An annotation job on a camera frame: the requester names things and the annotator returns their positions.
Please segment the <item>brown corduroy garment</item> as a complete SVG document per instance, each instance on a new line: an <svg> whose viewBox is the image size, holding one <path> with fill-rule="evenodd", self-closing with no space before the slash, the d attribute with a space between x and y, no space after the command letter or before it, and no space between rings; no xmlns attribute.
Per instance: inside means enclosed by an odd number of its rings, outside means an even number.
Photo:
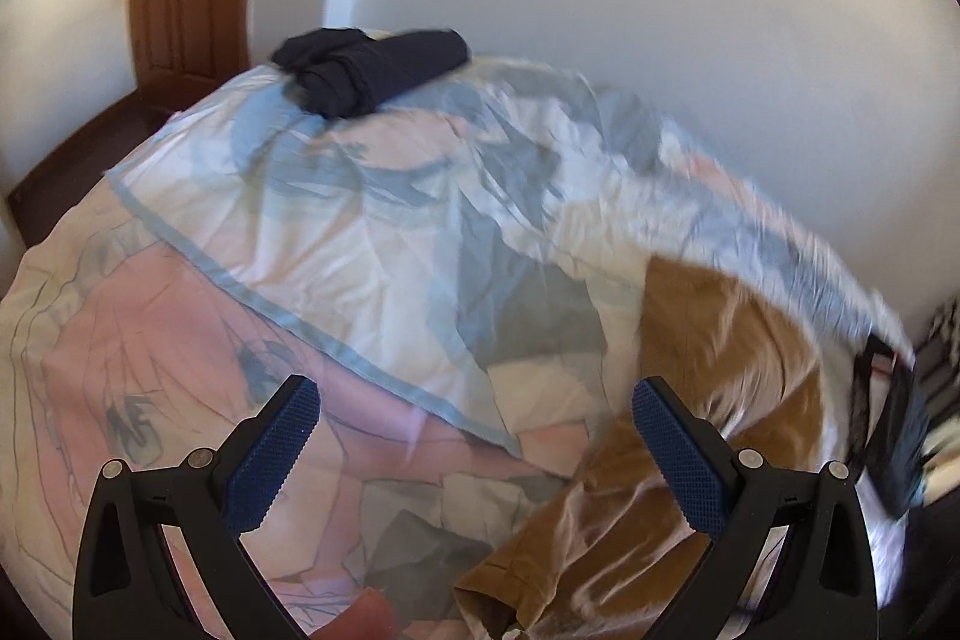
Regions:
<svg viewBox="0 0 960 640"><path fill-rule="evenodd" d="M747 284L656 257L638 383L578 473L454 588L477 638L641 638L731 521L737 452L814 471L825 435L809 330Z"/></svg>

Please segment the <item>anime print bed sheet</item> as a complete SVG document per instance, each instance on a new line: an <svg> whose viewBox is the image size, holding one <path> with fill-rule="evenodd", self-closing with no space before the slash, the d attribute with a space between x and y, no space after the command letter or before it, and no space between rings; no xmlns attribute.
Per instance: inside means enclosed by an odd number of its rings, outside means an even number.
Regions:
<svg viewBox="0 0 960 640"><path fill-rule="evenodd" d="M290 375L322 416L244 548L308 632L361 593L404 638L638 637L704 549L636 381L773 463L843 458L867 339L827 242L628 92L478 58L354 122L274 67L172 117L2 301L2 567L73 629L99 471L220 445Z"/></svg>

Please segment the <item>brown wooden door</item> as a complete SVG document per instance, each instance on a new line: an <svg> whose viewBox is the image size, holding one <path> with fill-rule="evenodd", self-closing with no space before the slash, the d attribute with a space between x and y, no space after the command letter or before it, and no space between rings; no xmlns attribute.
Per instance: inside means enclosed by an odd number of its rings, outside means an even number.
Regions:
<svg viewBox="0 0 960 640"><path fill-rule="evenodd" d="M128 0L142 101L192 106L249 67L247 0Z"/></svg>

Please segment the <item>dark navy folded garment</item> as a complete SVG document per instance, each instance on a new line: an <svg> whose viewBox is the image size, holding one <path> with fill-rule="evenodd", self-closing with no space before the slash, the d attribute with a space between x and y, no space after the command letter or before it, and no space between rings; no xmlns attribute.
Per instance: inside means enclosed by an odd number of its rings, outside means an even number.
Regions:
<svg viewBox="0 0 960 640"><path fill-rule="evenodd" d="M306 112L356 119L462 67L470 49L450 29L376 39L361 29L320 28L286 39L270 60L293 76Z"/></svg>

